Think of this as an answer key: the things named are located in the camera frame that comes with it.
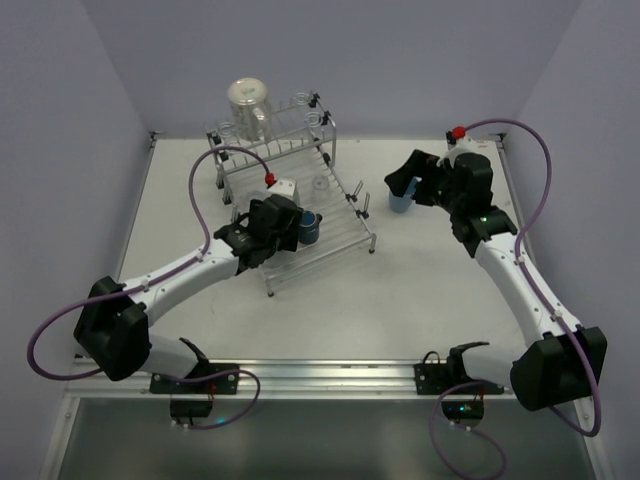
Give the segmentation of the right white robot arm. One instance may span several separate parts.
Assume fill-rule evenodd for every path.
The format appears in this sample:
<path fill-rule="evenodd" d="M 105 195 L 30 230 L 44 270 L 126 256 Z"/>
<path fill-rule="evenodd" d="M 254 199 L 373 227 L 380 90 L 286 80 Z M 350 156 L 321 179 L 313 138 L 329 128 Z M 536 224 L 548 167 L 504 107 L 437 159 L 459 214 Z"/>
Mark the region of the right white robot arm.
<path fill-rule="evenodd" d="M 451 348 L 454 381 L 507 387 L 529 411 L 585 397 L 598 402 L 606 337 L 564 309 L 531 264 L 516 226 L 493 203 L 490 160 L 469 151 L 439 158 L 415 150 L 384 181 L 393 195 L 410 193 L 417 204 L 448 213 L 454 237 L 489 275 L 520 328 L 521 352 L 487 341 Z"/>

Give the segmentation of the light blue cup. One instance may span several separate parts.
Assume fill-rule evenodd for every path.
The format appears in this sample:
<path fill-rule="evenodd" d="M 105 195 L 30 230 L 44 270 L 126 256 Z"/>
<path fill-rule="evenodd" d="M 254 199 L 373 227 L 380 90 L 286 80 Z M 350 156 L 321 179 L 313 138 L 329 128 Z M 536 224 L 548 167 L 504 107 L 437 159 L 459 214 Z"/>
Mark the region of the light blue cup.
<path fill-rule="evenodd" d="M 404 214 L 409 210 L 413 203 L 413 195 L 416 191 L 416 185 L 418 181 L 419 179 L 417 177 L 414 177 L 402 196 L 396 196 L 392 192 L 389 192 L 388 205 L 389 209 L 392 212 L 397 214 Z"/>

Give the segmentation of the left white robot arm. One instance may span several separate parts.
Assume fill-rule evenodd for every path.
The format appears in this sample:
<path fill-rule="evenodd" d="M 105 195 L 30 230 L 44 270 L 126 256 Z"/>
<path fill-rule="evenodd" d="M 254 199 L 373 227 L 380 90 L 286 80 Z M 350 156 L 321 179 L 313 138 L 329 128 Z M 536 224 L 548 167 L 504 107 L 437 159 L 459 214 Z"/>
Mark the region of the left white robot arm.
<path fill-rule="evenodd" d="M 207 237 L 203 246 L 147 276 L 122 284 L 97 281 L 74 330 L 82 349 L 112 381 L 136 372 L 172 381 L 206 381 L 208 360 L 191 341 L 153 335 L 151 327 L 201 290 L 254 269 L 298 246 L 303 210 L 271 195 Z"/>

